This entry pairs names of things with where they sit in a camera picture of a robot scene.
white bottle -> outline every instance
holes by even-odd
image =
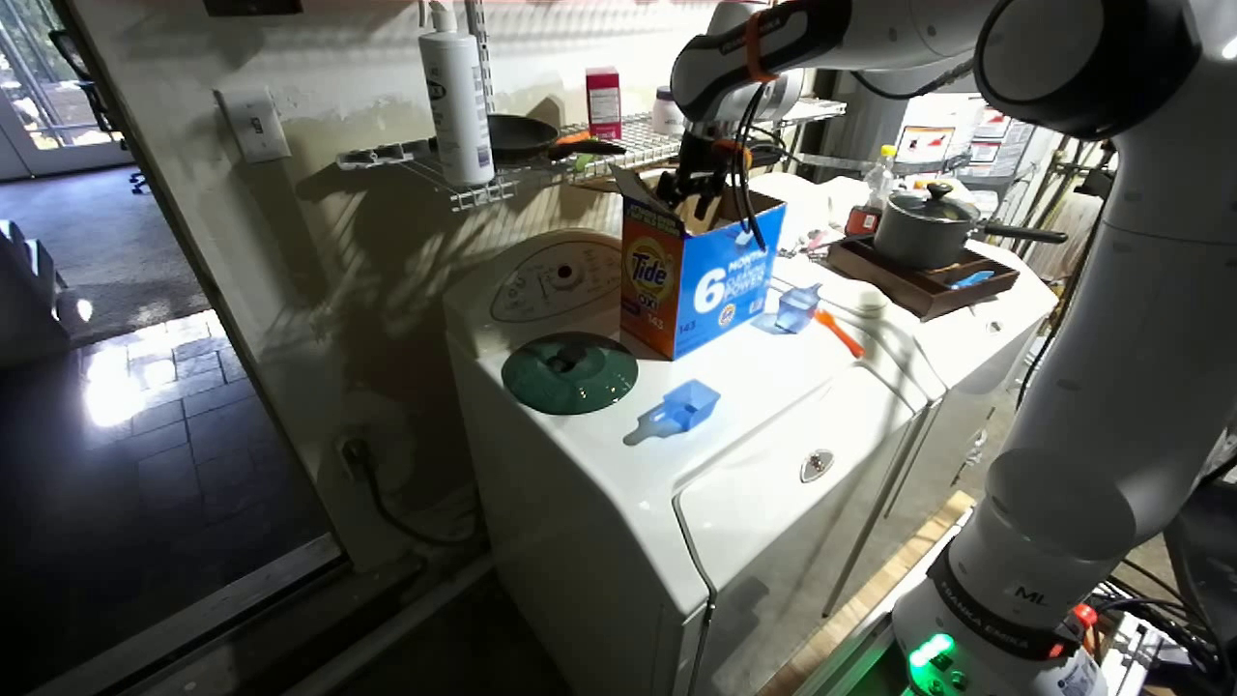
[[[440,175],[454,184],[494,183],[479,50],[473,36],[457,36],[457,15],[440,0],[435,0],[435,36],[422,36],[422,64]]]

robotic arm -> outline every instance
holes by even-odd
[[[1071,608],[1194,491],[1237,394],[1237,5],[794,0],[691,37],[673,94],[700,131],[790,64],[949,68],[1030,122],[1111,134],[1116,189],[989,494],[896,602],[903,646],[957,634],[968,692],[1105,692]]]

metal pot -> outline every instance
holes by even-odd
[[[1065,231],[988,224],[979,209],[949,196],[949,184],[928,184],[928,196],[892,192],[875,236],[879,251],[910,271],[949,265],[962,260],[970,236],[1013,236],[1065,245]]]

cardboard box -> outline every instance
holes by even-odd
[[[758,231],[739,192],[712,224],[669,209],[644,179],[620,175],[622,192],[622,332],[658,354],[689,354],[765,308],[787,204],[750,192]]]

green lid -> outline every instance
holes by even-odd
[[[552,332],[502,362],[502,385],[540,415],[593,415],[620,401],[638,379],[635,354],[593,332]]]

